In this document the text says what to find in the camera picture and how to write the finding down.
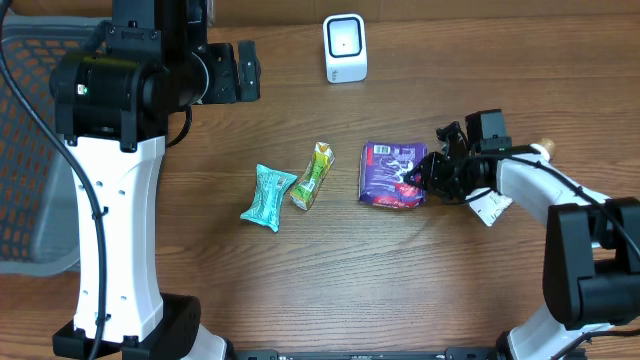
beige round knob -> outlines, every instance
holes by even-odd
[[[553,159],[553,155],[556,152],[556,143],[554,143],[553,140],[549,138],[543,138],[543,139],[540,139],[540,141],[538,141],[537,144],[542,146],[545,150],[547,150],[547,152],[549,153],[549,156],[551,157],[551,159]]]

snack bar wrapper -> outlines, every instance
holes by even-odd
[[[425,144],[367,141],[360,161],[360,201],[394,209],[414,208],[424,203],[425,192],[405,184],[402,178],[426,155]]]
[[[268,226],[273,232],[280,227],[280,207],[287,189],[296,182],[295,175],[271,170],[264,165],[256,166],[256,195],[249,210],[240,215],[240,219],[249,220],[262,226]]]
[[[316,143],[311,162],[302,175],[300,182],[291,190],[291,200],[299,208],[309,210],[318,195],[320,185],[329,173],[331,165],[335,161],[333,151],[329,144]]]

blue packet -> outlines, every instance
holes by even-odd
[[[287,189],[298,178],[264,165],[256,166],[256,195],[249,210],[240,215],[240,219],[249,220],[262,226],[268,226],[278,232],[280,226],[280,207]]]

purple snack package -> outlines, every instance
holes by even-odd
[[[360,160],[360,201],[390,208],[414,208],[425,200],[422,189],[402,177],[427,155],[425,144],[367,141]]]

wooden tabletop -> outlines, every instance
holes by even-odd
[[[515,144],[550,137],[555,165],[612,197],[640,195],[640,16],[367,25],[369,75],[329,85],[319,25],[220,28],[254,39],[262,99],[197,107],[160,182],[157,268],[202,322],[240,349],[441,350],[491,345],[542,304],[545,228],[518,206],[485,227],[430,198],[394,211],[357,201],[365,140],[423,141],[502,108]],[[172,134],[183,117],[172,120]],[[288,199],[280,232],[240,221],[256,164],[301,175],[316,141],[336,162],[313,208]],[[78,274],[0,277],[0,357],[52,356]],[[640,342],[597,339],[590,358],[637,359]]]

